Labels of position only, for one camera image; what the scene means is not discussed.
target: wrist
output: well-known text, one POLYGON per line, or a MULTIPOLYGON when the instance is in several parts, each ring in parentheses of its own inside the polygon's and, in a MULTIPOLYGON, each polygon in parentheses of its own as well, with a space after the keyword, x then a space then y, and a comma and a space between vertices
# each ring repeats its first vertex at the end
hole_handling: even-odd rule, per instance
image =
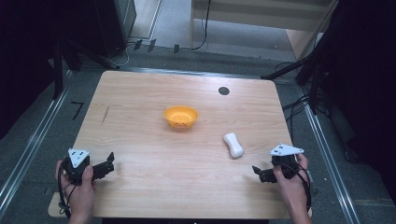
POLYGON ((288 206, 288 209, 293 224, 311 223, 311 217, 306 211, 305 206, 288 206))
POLYGON ((88 214, 72 214, 69 224, 89 224, 91 223, 92 216, 88 214))

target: black hole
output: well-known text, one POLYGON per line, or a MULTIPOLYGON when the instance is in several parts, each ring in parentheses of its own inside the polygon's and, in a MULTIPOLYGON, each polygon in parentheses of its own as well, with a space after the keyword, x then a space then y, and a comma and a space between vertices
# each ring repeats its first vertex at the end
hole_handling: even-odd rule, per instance
POLYGON ((227 87, 220 87, 220 88, 219 88, 219 93, 220 93, 221 95, 228 95, 228 94, 230 93, 230 90, 228 90, 227 87))

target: metal rail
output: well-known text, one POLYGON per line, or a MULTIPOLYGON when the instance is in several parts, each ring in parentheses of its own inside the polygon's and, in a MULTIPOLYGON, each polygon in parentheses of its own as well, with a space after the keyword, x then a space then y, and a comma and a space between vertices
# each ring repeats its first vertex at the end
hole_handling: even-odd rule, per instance
POLYGON ((8 177, 6 183, 2 186, 0 191, 0 221, 3 218, 12 198, 14 197, 18 187, 20 186, 23 177, 25 176, 30 164, 35 158, 40 145, 50 128, 51 123, 58 114, 59 108, 64 102, 64 98, 68 93, 70 83, 73 80, 73 74, 69 70, 64 76, 64 91, 60 94, 57 100, 54 100, 49 105, 49 108, 40 121, 37 129, 30 137, 25 150, 23 151, 18 163, 15 165, 11 175, 8 177))
MULTIPOLYGON (((300 93, 302 96, 307 94, 303 88, 300 88, 300 93)), ((338 202, 340 203, 346 217, 346 222, 349 224, 359 224, 361 222, 355 210, 355 206, 353 205, 344 180, 338 171, 337 165, 335 164, 329 144, 327 143, 326 137, 324 136, 324 133, 320 127, 318 117, 312 113, 309 106, 305 106, 304 108, 305 114, 308 117, 309 123, 311 124, 312 131, 314 132, 314 135, 317 139, 320 152, 330 175, 330 179, 332 180, 332 185, 334 186, 338 202)))

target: wire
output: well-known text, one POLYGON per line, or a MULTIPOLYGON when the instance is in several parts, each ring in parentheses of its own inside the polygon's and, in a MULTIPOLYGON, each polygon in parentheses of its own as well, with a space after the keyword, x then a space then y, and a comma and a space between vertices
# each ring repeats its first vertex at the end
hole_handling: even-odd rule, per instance
POLYGON ((106 60, 108 60, 110 63, 113 63, 113 64, 116 65, 116 66, 124 66, 125 64, 127 64, 127 63, 129 62, 128 48, 130 48, 131 46, 134 46, 134 44, 128 46, 128 47, 125 49, 125 54, 126 54, 126 56, 127 56, 127 60, 126 60, 125 63, 114 63, 113 61, 111 61, 111 60, 108 59, 108 58, 106 58, 106 60))
POLYGON ((285 64, 285 63, 293 63, 293 62, 283 62, 283 63, 277 64, 277 65, 275 66, 275 68, 274 68, 275 72, 277 72, 277 68, 278 68, 280 65, 285 64))
POLYGON ((300 164, 297 164, 298 166, 300 166, 301 170, 304 171, 306 178, 308 179, 308 184, 309 184, 309 188, 311 189, 311 178, 309 177, 309 174, 307 172, 307 170, 300 164))
POLYGON ((307 173, 306 170, 303 168, 303 166, 301 166, 300 164, 297 163, 298 166, 300 166, 301 168, 303 168, 304 172, 306 173, 306 178, 308 179, 308 181, 306 181, 306 180, 303 178, 303 176, 300 175, 300 173, 299 173, 298 171, 296 171, 294 168, 292 168, 291 166, 287 165, 286 163, 281 162, 281 161, 278 161, 277 163, 279 163, 280 165, 285 166, 285 167, 287 167, 288 169, 290 169, 291 171, 293 171, 298 177, 300 177, 300 179, 301 179, 303 182, 307 182, 307 183, 310 182, 310 181, 309 181, 308 173, 307 173))
POLYGON ((75 188, 76 188, 76 185, 73 187, 72 191, 70 191, 69 197, 67 197, 67 202, 66 202, 66 204, 67 204, 68 207, 69 207, 70 197, 72 196, 72 193, 73 193, 73 191, 75 190, 75 188))
MULTIPOLYGON (((308 55, 305 58, 302 58, 299 61, 294 62, 294 63, 293 62, 284 62, 284 63, 291 63, 291 64, 286 66, 285 68, 279 70, 279 71, 275 71, 273 74, 266 75, 266 76, 261 76, 261 79, 273 80, 273 79, 275 79, 277 77, 281 77, 284 74, 297 69, 300 66, 304 66, 304 67, 312 69, 311 66, 308 66, 308 65, 305 64, 305 62, 309 62, 310 61, 310 57, 311 57, 311 55, 308 55)), ((275 69, 277 69, 281 64, 283 64, 283 63, 277 64, 275 69)))
MULTIPOLYGON (((321 102, 321 101, 322 101, 322 98, 317 98, 317 101, 315 102, 316 103, 316 107, 318 107, 319 102, 321 102)), ((302 97, 300 97, 296 102, 291 103, 289 105, 282 106, 282 110, 284 110, 284 111, 289 109, 289 108, 291 108, 290 115, 286 118, 286 121, 289 121, 289 123, 290 123, 290 139, 291 139, 291 142, 293 142, 293 140, 294 140, 293 116, 301 113, 303 111, 304 107, 306 107, 309 104, 308 102, 309 102, 309 94, 306 94, 306 95, 303 95, 302 97), (301 105, 296 110, 294 110, 294 107, 299 105, 299 104, 303 104, 303 105, 301 105)), ((321 112, 321 113, 327 114, 325 111, 323 111, 321 109, 319 109, 318 111, 321 112)))
MULTIPOLYGON (((204 14, 204 8, 203 7, 201 7, 201 16, 204 14)), ((206 32, 206 30, 205 30, 205 27, 204 27, 204 20, 201 20, 201 27, 202 27, 202 30, 204 31, 204 32, 206 32)))
POLYGON ((208 2, 208 4, 207 4, 206 22, 205 22, 205 38, 204 38, 204 41, 202 42, 202 44, 201 44, 198 48, 194 48, 194 49, 191 49, 191 50, 198 50, 198 49, 200 49, 201 46, 206 42, 206 37, 207 37, 207 19, 209 18, 210 3, 211 3, 211 0, 209 0, 209 2, 208 2))
POLYGON ((59 169, 58 169, 58 190, 59 190, 59 197, 60 197, 60 199, 59 199, 60 201, 59 201, 58 205, 61 207, 61 210, 59 211, 59 213, 60 214, 65 213, 66 216, 68 218, 70 218, 71 217, 70 210, 69 210, 70 207, 68 205, 66 205, 66 203, 64 202, 64 190, 62 189, 62 181, 61 181, 61 175, 64 172, 63 166, 64 166, 65 161, 67 160, 67 158, 64 159, 64 161, 62 161, 62 163, 61 163, 61 165, 59 166, 59 169))

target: white object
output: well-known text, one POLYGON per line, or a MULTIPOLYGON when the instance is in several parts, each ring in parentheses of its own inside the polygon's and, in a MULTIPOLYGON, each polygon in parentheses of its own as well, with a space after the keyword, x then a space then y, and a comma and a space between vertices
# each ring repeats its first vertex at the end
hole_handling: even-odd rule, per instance
POLYGON ((236 159, 241 157, 244 154, 244 149, 239 144, 236 139, 235 133, 226 133, 224 135, 224 142, 227 143, 228 148, 230 149, 231 156, 236 159))
POLYGON ((90 151, 88 150, 69 148, 69 157, 74 168, 78 168, 88 155, 90 155, 90 151))
POLYGON ((282 143, 270 151, 270 155, 273 156, 289 156, 301 153, 304 153, 304 150, 302 148, 291 147, 282 143))

